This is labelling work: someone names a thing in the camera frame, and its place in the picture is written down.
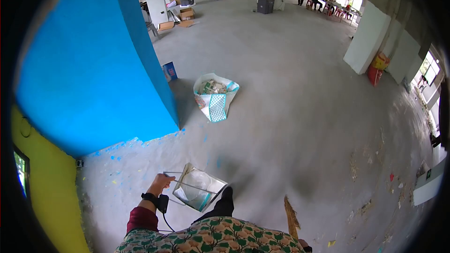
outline red plastic chair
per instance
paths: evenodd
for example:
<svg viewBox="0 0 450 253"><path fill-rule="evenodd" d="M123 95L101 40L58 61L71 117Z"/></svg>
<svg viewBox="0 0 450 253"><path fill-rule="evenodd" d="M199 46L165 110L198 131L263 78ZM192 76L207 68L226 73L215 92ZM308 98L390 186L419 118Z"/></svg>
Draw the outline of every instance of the red plastic chair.
<svg viewBox="0 0 450 253"><path fill-rule="evenodd" d="M308 8L308 4L311 6L311 10L312 10L312 0L307 1L307 8Z"/></svg>

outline concrete floor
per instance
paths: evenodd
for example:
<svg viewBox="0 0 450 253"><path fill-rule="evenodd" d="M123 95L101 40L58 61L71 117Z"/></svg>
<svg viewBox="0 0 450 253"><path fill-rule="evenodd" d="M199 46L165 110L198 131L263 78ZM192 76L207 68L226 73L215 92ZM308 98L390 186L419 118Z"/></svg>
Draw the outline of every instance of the concrete floor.
<svg viewBox="0 0 450 253"><path fill-rule="evenodd" d="M295 0L269 15L252 12L256 0L196 2L195 25L152 38L160 63L173 61L180 78L170 86L183 131L84 158L77 185L94 252L120 244L129 212L158 172L187 162L233 183L234 217L261 227L288 231L287 194L299 237L316 253L395 252L412 241L430 203L410 202L419 166L433 166L425 115L389 74L374 88L343 61L355 28ZM241 87L219 123L192 93L210 72ZM144 112L136 117L145 121ZM172 190L165 194L173 198ZM180 230L200 215L170 201L166 218Z"/></svg>

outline leg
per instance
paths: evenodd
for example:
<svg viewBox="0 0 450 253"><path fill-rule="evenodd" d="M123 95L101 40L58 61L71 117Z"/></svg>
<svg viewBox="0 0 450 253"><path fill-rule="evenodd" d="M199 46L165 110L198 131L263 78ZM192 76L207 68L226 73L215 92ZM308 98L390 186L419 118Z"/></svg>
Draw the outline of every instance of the leg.
<svg viewBox="0 0 450 253"><path fill-rule="evenodd" d="M231 217L233 216L233 210L234 210L233 189L231 187L227 187L222 192L222 198L216 202L214 209L205 213L205 215L201 216L200 218L192 222L192 224L209 217L216 217L216 216Z"/></svg>

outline white panel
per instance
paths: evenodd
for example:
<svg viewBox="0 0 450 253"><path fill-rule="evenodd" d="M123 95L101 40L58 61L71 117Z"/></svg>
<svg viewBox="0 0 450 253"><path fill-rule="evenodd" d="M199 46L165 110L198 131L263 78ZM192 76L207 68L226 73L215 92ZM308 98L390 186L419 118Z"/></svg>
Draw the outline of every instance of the white panel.
<svg viewBox="0 0 450 253"><path fill-rule="evenodd" d="M391 17L381 12L371 2L367 2L365 16L356 30L344 61L357 73L363 74L377 53L386 34Z"/></svg>

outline plastic bag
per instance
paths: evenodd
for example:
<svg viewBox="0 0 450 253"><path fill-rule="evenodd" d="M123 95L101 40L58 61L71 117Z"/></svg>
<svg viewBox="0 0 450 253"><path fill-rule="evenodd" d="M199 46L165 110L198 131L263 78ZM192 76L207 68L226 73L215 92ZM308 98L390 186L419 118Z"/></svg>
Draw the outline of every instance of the plastic bag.
<svg viewBox="0 0 450 253"><path fill-rule="evenodd" d="M204 94L204 86L202 87L202 84L210 80L225 85L226 93ZM194 83L194 98L199 109L211 122L219 122L226 119L229 105L238 90L239 84L234 81L215 74L204 74Z"/></svg>
<svg viewBox="0 0 450 253"><path fill-rule="evenodd" d="M167 6L167 8L176 6L176 1L174 0L174 1L172 1L171 3L167 3L166 6Z"/></svg>

